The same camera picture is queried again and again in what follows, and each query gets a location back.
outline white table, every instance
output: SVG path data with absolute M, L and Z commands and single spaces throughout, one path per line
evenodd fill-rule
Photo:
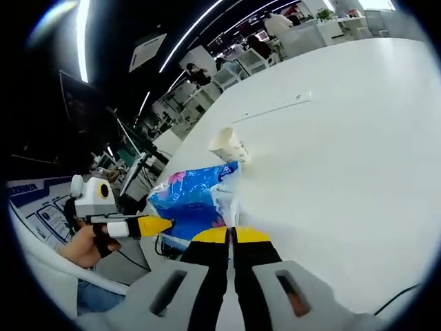
M 311 102 L 232 124 L 306 91 Z M 283 259 L 326 281 L 341 304 L 373 312 L 421 281 L 438 249 L 440 110 L 440 75 L 422 43 L 321 48 L 228 89 L 159 180 L 221 164 L 207 145 L 232 125 L 253 157 L 241 222 L 268 232 Z

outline jeans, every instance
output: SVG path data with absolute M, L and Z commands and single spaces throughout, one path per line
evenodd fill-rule
M 86 312 L 107 312 L 124 299 L 124 295 L 115 294 L 87 281 L 78 280 L 78 294 L 76 298 L 78 316 Z

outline window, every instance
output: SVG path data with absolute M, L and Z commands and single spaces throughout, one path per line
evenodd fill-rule
M 359 0 L 363 9 L 388 9 L 395 10 L 395 6 L 390 0 Z

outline gray gripper housing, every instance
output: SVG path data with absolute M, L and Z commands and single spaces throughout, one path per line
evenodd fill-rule
M 81 315 L 76 323 L 87 331 L 187 331 L 207 271 L 203 265 L 166 261 L 133 283 L 125 300 L 115 308 Z M 170 291 L 174 295 L 167 302 Z
M 253 267 L 267 302 L 273 331 L 374 331 L 384 322 L 371 314 L 355 314 L 334 299 L 331 287 L 294 261 Z M 283 277 L 309 312 L 294 314 L 279 277 Z

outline poster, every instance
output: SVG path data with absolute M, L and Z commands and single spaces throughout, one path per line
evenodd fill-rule
M 24 217 L 22 222 L 55 250 L 71 240 L 63 213 L 71 180 L 72 177 L 61 177 L 8 182 L 10 201 Z

